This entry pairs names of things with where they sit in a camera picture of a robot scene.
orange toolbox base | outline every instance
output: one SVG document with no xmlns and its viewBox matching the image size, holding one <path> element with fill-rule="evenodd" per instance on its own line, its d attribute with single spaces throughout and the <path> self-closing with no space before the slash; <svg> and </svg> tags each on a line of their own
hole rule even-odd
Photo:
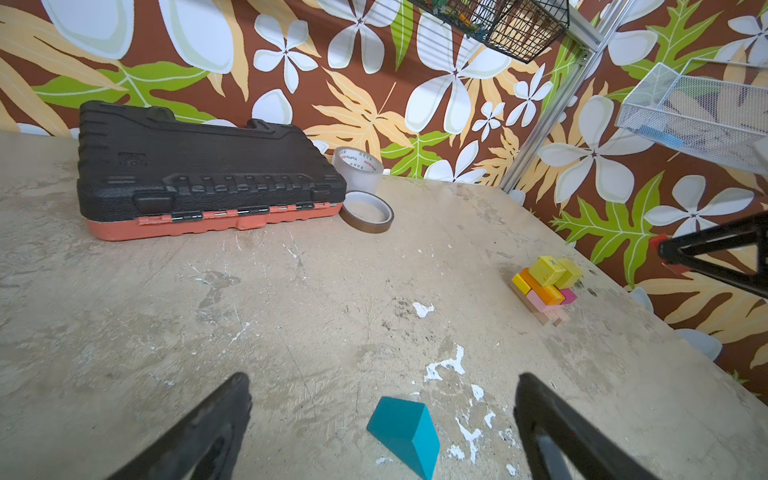
<svg viewBox="0 0 768 480">
<path fill-rule="evenodd" d="M 94 222 L 86 219 L 88 229 L 96 238 L 110 241 L 136 240 L 138 238 L 203 233 L 209 230 L 250 230 L 265 227 L 268 223 L 293 222 L 310 218 L 332 217 L 341 210 L 342 204 L 317 203 L 312 209 L 297 210 L 296 205 L 270 207 L 268 214 L 240 216 L 237 210 L 203 212 L 201 220 L 174 222 L 171 215 L 139 217 L 118 222 Z"/>
</svg>

wooden block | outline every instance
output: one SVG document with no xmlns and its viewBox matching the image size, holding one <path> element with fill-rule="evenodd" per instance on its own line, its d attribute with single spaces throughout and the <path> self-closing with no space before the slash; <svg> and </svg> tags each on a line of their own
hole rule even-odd
<svg viewBox="0 0 768 480">
<path fill-rule="evenodd" d="M 561 289 L 560 293 L 562 293 L 563 296 L 565 297 L 565 300 L 563 300 L 563 303 L 561 303 L 561 305 L 571 305 L 578 298 L 576 294 L 573 292 L 573 290 L 571 290 L 570 288 Z"/>
<path fill-rule="evenodd" d="M 512 277 L 512 284 L 519 288 L 523 295 L 526 295 L 531 291 L 531 286 L 523 280 L 523 277 L 521 277 L 520 274 Z"/>
<path fill-rule="evenodd" d="M 555 315 L 554 312 L 543 313 L 536 310 L 536 307 L 533 306 L 533 303 L 531 303 L 531 301 L 528 300 L 528 298 L 525 295 L 523 295 L 523 292 L 521 292 L 520 289 L 513 287 L 512 291 L 515 292 L 515 294 L 518 297 L 520 297 L 520 300 L 522 300 L 522 302 L 525 304 L 525 308 L 527 308 L 528 310 L 531 311 L 531 313 L 533 313 L 533 315 L 536 317 L 536 320 L 538 320 L 538 322 L 541 325 L 546 325 L 547 323 L 550 323 L 551 321 L 556 320 L 558 318 L 558 316 Z"/>
<path fill-rule="evenodd" d="M 565 268 L 552 255 L 542 255 L 531 265 L 528 272 L 539 285 L 549 286 L 554 285 L 563 276 Z"/>
<path fill-rule="evenodd" d="M 419 477 L 432 480 L 440 439 L 425 404 L 382 397 L 368 431 Z"/>
<path fill-rule="evenodd" d="M 531 290 L 536 292 L 536 295 L 547 305 L 560 305 L 565 300 L 565 297 L 560 290 L 554 288 L 552 285 L 542 286 L 537 282 L 534 277 L 528 272 L 528 269 L 520 272 L 520 276 L 531 287 Z"/>
<path fill-rule="evenodd" d="M 563 290 L 564 288 L 571 288 L 574 283 L 579 281 L 584 273 L 576 263 L 573 263 L 567 258 L 561 258 L 558 260 L 558 262 L 560 262 L 563 268 L 565 268 L 565 272 L 558 279 L 558 281 L 554 283 L 554 285 L 560 290 Z"/>
<path fill-rule="evenodd" d="M 554 321 L 554 326 L 558 326 L 563 322 L 567 322 L 570 320 L 571 317 L 565 312 L 565 310 L 560 309 L 558 312 L 558 318 Z"/>
<path fill-rule="evenodd" d="M 536 292 L 534 292 L 533 290 L 528 292 L 525 296 L 528 298 L 528 300 L 531 301 L 533 306 L 536 307 L 536 310 L 538 310 L 539 312 L 542 312 L 542 313 L 546 313 L 546 312 L 550 312 L 552 310 L 556 310 L 556 309 L 562 308 L 559 305 L 547 305 L 546 303 L 544 303 L 544 300 L 539 298 L 539 296 L 536 295 Z"/>
</svg>

orange block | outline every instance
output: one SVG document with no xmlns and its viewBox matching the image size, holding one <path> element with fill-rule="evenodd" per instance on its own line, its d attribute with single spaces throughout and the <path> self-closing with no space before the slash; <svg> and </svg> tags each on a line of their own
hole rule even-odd
<svg viewBox="0 0 768 480">
<path fill-rule="evenodd" d="M 538 297 L 547 305 L 560 305 L 563 303 L 563 300 L 565 300 L 565 297 L 560 293 L 560 290 L 554 286 L 541 286 L 539 282 L 531 276 L 527 268 L 520 272 L 520 276 L 531 287 L 531 290 L 536 292 L 536 295 L 538 295 Z"/>
<path fill-rule="evenodd" d="M 525 306 L 530 310 L 531 313 L 533 313 L 533 316 L 536 317 L 538 322 L 541 325 L 546 325 L 550 322 L 557 322 L 560 319 L 560 316 L 558 315 L 559 312 L 556 310 L 550 310 L 548 312 L 539 312 L 533 303 L 523 294 L 523 292 L 520 291 L 519 288 L 516 288 L 515 286 L 512 286 L 512 291 L 514 291 L 518 297 L 520 297 L 520 300 L 525 304 Z"/>
</svg>

blue wooden block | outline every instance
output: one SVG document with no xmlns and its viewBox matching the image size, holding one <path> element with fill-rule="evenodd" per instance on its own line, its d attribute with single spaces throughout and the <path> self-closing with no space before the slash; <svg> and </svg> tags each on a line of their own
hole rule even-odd
<svg viewBox="0 0 768 480">
<path fill-rule="evenodd" d="M 424 480 L 432 480 L 440 440 L 423 403 L 382 397 L 368 431 Z"/>
</svg>

green leaf pattern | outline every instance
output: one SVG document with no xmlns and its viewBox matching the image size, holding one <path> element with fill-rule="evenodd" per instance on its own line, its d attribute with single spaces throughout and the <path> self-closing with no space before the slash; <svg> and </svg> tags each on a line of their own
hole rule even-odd
<svg viewBox="0 0 768 480">
<path fill-rule="evenodd" d="M 659 184 L 663 175 L 664 172 L 661 172 L 651 178 L 637 192 L 632 204 L 631 223 L 625 204 L 606 202 L 607 220 L 603 220 L 594 207 L 579 197 L 580 217 L 563 212 L 562 217 L 555 218 L 551 224 L 555 226 L 555 231 L 571 231 L 565 239 L 566 242 L 575 242 L 588 234 L 600 237 L 589 259 L 596 265 L 611 257 L 623 243 L 629 241 L 624 251 L 624 277 L 627 284 L 634 288 L 634 274 L 637 268 L 645 263 L 648 244 L 654 236 L 650 232 L 651 224 L 644 217 L 651 208 L 659 205 Z"/>
<path fill-rule="evenodd" d="M 408 53 L 408 47 L 411 45 L 414 8 L 411 2 L 402 0 L 395 21 L 389 26 L 392 30 L 392 41 L 395 43 L 395 71 L 402 65 Z"/>
<path fill-rule="evenodd" d="M 409 146 L 390 144 L 382 149 L 382 158 L 402 158 L 394 167 L 391 175 L 400 175 L 408 172 L 408 177 L 423 178 L 424 167 L 442 160 L 435 152 L 425 150 L 424 147 L 434 147 L 450 137 L 451 134 L 442 131 L 433 131 L 424 135 L 417 135 L 411 139 Z"/>
<path fill-rule="evenodd" d="M 98 70 L 114 83 L 126 87 L 127 92 L 109 88 L 94 88 L 69 77 L 57 77 L 45 85 L 34 87 L 36 94 L 46 103 L 62 107 L 80 108 L 89 100 L 101 100 L 110 103 L 121 100 L 128 95 L 126 105 L 136 107 L 166 107 L 170 108 L 181 121 L 202 123 L 213 120 L 213 115 L 198 111 L 189 104 L 166 100 L 152 95 L 154 90 L 177 91 L 203 80 L 208 72 L 194 67 L 182 67 L 169 61 L 159 61 L 152 64 L 125 67 L 121 65 L 118 71 Z"/>
<path fill-rule="evenodd" d="M 670 14 L 670 22 L 666 26 L 660 27 L 654 25 L 647 27 L 648 30 L 655 31 L 659 35 L 657 41 L 659 49 L 656 52 L 656 58 L 653 61 L 644 58 L 637 63 L 622 67 L 630 77 L 642 80 L 657 63 L 664 63 L 677 71 L 681 71 L 683 66 L 691 58 L 715 57 L 720 50 L 720 46 L 701 48 L 681 57 L 677 57 L 684 48 L 694 43 L 694 41 L 696 41 L 704 31 L 712 25 L 720 13 L 722 13 L 716 13 L 695 25 L 686 27 L 686 23 L 688 23 L 690 18 L 694 15 L 701 5 L 701 2 L 702 0 L 699 0 L 692 5 L 688 5 L 688 0 L 677 0 L 677 7 L 667 7 Z M 684 73 L 691 72 L 701 66 L 701 64 L 692 64 Z"/>
</svg>

